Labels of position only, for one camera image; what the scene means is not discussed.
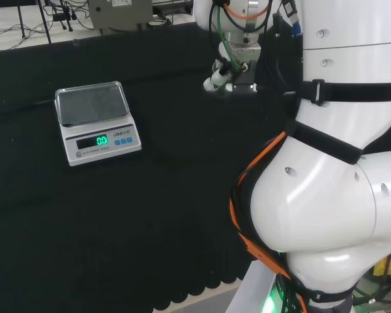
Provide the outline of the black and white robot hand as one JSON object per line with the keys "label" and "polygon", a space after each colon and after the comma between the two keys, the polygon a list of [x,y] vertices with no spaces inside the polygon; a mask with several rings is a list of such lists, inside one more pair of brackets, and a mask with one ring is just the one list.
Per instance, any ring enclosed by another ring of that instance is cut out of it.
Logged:
{"label": "black and white robot hand", "polygon": [[255,94],[256,65],[256,61],[242,63],[242,71],[233,74],[229,62],[223,63],[217,59],[212,66],[212,75],[203,82],[203,88],[218,97]]}

